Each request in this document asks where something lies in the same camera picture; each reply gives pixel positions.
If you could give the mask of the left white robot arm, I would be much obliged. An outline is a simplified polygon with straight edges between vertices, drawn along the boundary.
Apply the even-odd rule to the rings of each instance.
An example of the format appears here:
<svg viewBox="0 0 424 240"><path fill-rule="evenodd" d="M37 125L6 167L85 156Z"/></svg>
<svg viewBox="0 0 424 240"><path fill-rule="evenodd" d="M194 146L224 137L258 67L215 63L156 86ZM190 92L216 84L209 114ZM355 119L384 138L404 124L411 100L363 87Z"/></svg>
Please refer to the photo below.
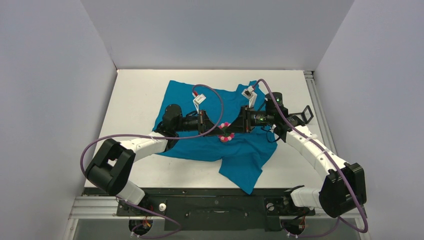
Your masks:
<svg viewBox="0 0 424 240"><path fill-rule="evenodd" d="M209 119L205 110L182 115L181 107L170 104L165 108L156 129L144 137L116 141L105 139L84 171L85 177L110 196L129 202L136 215L149 209L145 192L129 180L134 162L153 154L172 149L178 142L179 132L198 132L202 136L220 136L224 131Z"/></svg>

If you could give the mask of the blue t-shirt garment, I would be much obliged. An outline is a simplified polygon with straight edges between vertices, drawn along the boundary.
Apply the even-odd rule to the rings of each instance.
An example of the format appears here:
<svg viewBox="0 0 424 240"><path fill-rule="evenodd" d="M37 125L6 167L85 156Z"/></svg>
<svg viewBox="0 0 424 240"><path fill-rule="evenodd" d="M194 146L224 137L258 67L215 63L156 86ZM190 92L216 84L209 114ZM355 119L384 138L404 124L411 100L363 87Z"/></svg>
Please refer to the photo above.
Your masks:
<svg viewBox="0 0 424 240"><path fill-rule="evenodd" d="M234 91L198 87L206 100L200 104L213 123L231 123L239 114L241 106L249 101L242 95L247 84L239 84ZM221 160L219 173L251 194L262 173L263 165L271 158L278 144L271 133L256 127L251 133L236 134L234 139L222 142L218 136L198 137L197 131L180 132L176 145L163 156L195 161Z"/></svg>

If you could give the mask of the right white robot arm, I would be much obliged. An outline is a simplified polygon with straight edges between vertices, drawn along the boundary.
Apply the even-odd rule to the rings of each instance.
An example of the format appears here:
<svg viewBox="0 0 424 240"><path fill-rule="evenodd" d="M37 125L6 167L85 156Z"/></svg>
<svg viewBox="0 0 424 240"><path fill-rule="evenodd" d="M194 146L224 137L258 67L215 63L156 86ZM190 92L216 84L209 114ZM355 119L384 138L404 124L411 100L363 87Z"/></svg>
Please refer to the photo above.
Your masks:
<svg viewBox="0 0 424 240"><path fill-rule="evenodd" d="M262 106L265 110L255 110L257 94L245 89L242 95L248 105L242 106L237 118L230 124L230 133L247 134L256 127L270 127L278 139L297 150L315 169L323 181L320 188L298 187L282 199L283 209L296 213L301 207L319 208L332 218L363 206L367 201L364 169L358 164L350 164L329 150L307 124L306 106L301 113L288 112L283 105L283 95L272 92L265 95Z"/></svg>

